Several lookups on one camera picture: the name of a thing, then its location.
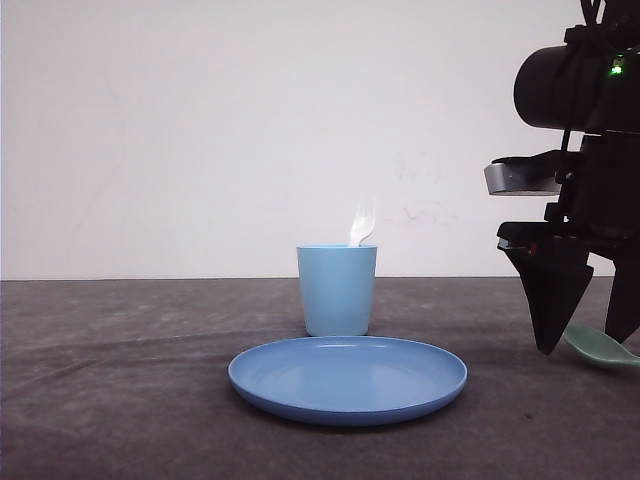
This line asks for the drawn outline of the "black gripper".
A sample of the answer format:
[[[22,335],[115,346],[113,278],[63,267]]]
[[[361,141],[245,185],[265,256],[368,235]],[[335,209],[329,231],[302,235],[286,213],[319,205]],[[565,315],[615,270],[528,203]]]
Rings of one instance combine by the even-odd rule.
[[[605,333],[623,343],[639,328],[639,137],[586,135],[580,151],[556,156],[559,200],[543,222],[505,222],[498,248],[519,273],[537,349],[553,352],[594,268],[616,263]]]

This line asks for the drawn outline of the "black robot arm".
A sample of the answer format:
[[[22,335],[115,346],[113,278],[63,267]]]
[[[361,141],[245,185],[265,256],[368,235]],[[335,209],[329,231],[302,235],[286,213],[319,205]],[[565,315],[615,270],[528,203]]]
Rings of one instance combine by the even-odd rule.
[[[517,270],[536,346],[552,352],[593,276],[596,254],[615,267],[605,332],[624,341],[639,327],[639,5],[585,1],[584,21],[560,46],[532,53],[514,84],[530,126],[580,133],[581,145],[494,160],[492,195],[546,195],[540,222],[498,229]]]

